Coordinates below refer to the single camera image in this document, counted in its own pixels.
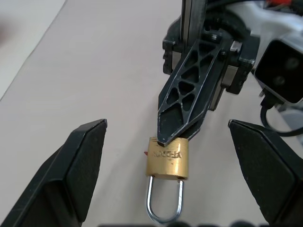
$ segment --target brass padlock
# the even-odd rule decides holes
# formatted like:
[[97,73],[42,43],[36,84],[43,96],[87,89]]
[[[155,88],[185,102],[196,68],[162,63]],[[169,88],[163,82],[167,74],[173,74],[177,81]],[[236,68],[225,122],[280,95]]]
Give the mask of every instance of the brass padlock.
[[[156,137],[150,138],[147,152],[146,175],[149,176],[146,196],[146,208],[149,217],[160,224],[167,224],[176,221],[182,210],[183,180],[188,178],[188,140],[184,138],[176,138],[166,147],[162,147],[158,144]],[[168,219],[159,218],[152,211],[151,200],[154,177],[178,180],[178,206],[175,214]]]
[[188,140],[176,138],[166,147],[150,138],[147,152],[146,175],[168,180],[186,180],[188,177]]

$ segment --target table surface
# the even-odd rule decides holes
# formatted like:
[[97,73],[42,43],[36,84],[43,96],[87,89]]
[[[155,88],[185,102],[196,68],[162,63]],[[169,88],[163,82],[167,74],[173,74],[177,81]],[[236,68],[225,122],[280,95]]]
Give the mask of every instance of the table surface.
[[0,100],[64,2],[0,1]]
[[[0,102],[0,222],[39,166],[79,125],[107,118],[98,182],[84,227],[150,224],[146,156],[156,135],[162,39],[181,0],[70,0]],[[265,220],[241,174],[230,119],[260,124],[260,88],[249,76],[240,95],[224,93],[189,143],[189,180],[180,217],[193,226]],[[269,121],[287,129],[281,116]],[[302,156],[295,138],[288,144]],[[177,183],[157,180],[153,207],[173,213]]]

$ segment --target red component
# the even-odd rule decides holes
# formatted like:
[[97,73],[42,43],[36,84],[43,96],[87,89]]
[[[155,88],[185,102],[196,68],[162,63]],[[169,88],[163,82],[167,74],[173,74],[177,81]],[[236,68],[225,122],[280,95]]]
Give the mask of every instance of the red component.
[[269,3],[274,4],[274,5],[291,5],[292,0],[268,0]]

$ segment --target padlock body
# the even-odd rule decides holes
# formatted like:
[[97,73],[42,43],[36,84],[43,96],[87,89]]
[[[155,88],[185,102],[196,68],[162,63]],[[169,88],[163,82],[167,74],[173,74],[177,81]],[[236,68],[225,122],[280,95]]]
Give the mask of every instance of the padlock body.
[[176,138],[166,147],[150,138],[147,152],[146,175],[168,180],[188,178],[188,140]]

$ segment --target padlock shackle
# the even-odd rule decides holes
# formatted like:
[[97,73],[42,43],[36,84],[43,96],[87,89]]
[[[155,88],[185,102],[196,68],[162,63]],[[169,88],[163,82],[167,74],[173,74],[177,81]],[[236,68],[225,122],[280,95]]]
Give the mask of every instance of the padlock shackle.
[[147,197],[146,197],[146,208],[147,208],[147,213],[148,216],[158,222],[159,224],[167,224],[173,221],[176,221],[180,214],[181,214],[181,210],[182,210],[182,204],[183,204],[183,181],[180,180],[179,181],[179,195],[178,195],[178,206],[176,209],[176,212],[174,214],[174,216],[168,218],[168,219],[163,219],[163,218],[159,218],[157,215],[155,215],[152,211],[152,185],[153,185],[153,176],[150,176],[149,178],[149,182],[148,182],[148,191],[147,191]]

